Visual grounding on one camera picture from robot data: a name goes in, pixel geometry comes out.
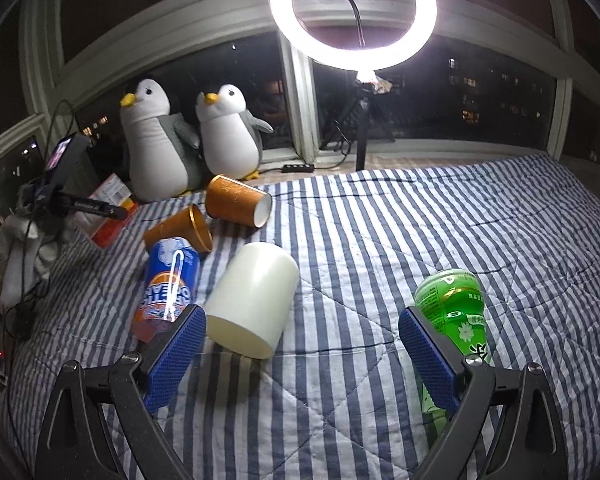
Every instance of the striped tablecloth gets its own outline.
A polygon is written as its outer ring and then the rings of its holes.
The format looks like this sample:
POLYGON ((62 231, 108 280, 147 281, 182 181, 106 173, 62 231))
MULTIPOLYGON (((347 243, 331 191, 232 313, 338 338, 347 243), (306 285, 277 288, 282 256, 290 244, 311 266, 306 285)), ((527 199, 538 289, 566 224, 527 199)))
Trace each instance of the striped tablecloth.
MULTIPOLYGON (((588 476, 600 459, 600 202, 568 170, 534 155, 263 189, 274 208, 260 231, 211 222, 215 249, 203 259, 196 300, 204 304, 235 251, 251 241, 286 249, 301 283, 271 360, 207 341, 177 398, 158 413, 194 478, 412 476, 435 421, 421 413, 398 314, 426 276, 449 267, 469 269, 482 283, 494 362, 544 367, 570 475, 588 476)), ((142 234, 202 199, 141 207, 110 250, 81 239, 65 251, 12 376, 30 464, 62 363, 111 364, 136 344, 129 327, 144 289, 142 234)), ((106 418, 130 478, 141 478, 113 410, 106 418)), ((11 434, 4 410, 2 421, 11 434)), ((469 478, 496 422, 492 412, 469 478)))

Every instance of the silver screw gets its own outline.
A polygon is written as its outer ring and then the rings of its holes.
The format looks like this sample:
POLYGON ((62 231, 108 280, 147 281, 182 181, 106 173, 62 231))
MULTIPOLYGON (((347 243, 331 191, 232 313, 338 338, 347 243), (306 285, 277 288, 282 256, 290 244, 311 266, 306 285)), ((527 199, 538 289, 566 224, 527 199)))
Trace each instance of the silver screw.
POLYGON ((538 363, 529 363, 526 366, 526 369, 529 370, 533 375, 540 375, 544 372, 544 370, 542 370, 542 367, 538 363))
POLYGON ((469 354, 467 357, 464 358, 464 360, 469 366, 482 365, 482 358, 477 354, 469 354))
POLYGON ((125 361, 131 361, 137 363, 140 360, 140 354, 138 352, 128 352, 122 356, 125 361))

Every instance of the orange paper cup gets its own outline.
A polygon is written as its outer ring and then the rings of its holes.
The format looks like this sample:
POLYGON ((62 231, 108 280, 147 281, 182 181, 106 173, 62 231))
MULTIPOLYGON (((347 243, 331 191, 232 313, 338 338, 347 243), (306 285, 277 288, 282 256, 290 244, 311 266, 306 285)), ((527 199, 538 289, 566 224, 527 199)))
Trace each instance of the orange paper cup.
POLYGON ((190 205, 153 229, 149 229, 144 234, 144 244, 146 250, 151 251, 156 242, 164 238, 176 237, 187 240, 199 253, 209 253, 214 248, 209 227, 200 209, 195 205, 190 205))
POLYGON ((260 228, 269 220, 272 205, 269 193, 224 175, 216 176, 206 188, 206 214, 211 218, 260 228))

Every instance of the penguin plush toy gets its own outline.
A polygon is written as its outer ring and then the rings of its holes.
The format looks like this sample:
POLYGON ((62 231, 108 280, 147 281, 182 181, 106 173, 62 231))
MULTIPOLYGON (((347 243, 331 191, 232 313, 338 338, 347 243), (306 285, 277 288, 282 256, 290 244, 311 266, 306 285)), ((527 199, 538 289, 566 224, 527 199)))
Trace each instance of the penguin plush toy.
POLYGON ((171 105, 162 87, 145 79, 120 102, 129 146, 129 175, 136 196, 159 202, 200 186, 205 171, 200 138, 171 105))
POLYGON ((271 134, 273 128, 251 115, 242 92, 233 85, 224 85, 217 94, 200 93, 196 113, 211 173, 237 180, 257 178, 262 162, 258 130, 271 134))

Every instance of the white penguin belly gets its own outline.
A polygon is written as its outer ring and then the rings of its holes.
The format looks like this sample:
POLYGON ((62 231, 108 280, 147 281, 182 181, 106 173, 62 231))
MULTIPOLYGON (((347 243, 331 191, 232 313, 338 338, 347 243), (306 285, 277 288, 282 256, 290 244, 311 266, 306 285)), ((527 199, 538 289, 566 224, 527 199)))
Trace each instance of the white penguin belly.
POLYGON ((129 175, 134 192, 145 202, 178 196, 187 190, 189 175, 158 119, 132 126, 128 136, 129 175))
POLYGON ((212 119, 200 130, 211 173, 240 179, 258 169, 260 152, 239 115, 212 119))

